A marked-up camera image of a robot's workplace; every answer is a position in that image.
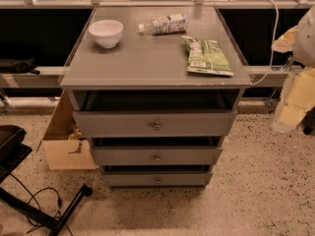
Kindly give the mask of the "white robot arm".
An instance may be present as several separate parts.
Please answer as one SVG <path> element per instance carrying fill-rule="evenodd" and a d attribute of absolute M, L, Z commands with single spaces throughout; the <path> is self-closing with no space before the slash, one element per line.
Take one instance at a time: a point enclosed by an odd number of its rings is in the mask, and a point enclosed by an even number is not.
<path fill-rule="evenodd" d="M 276 108 L 272 127 L 286 133 L 294 130 L 315 107 L 315 6 L 281 35 L 272 49 L 280 53 L 291 51 L 293 60 L 304 66 L 302 71 L 290 73 L 285 79 L 281 102 Z"/>

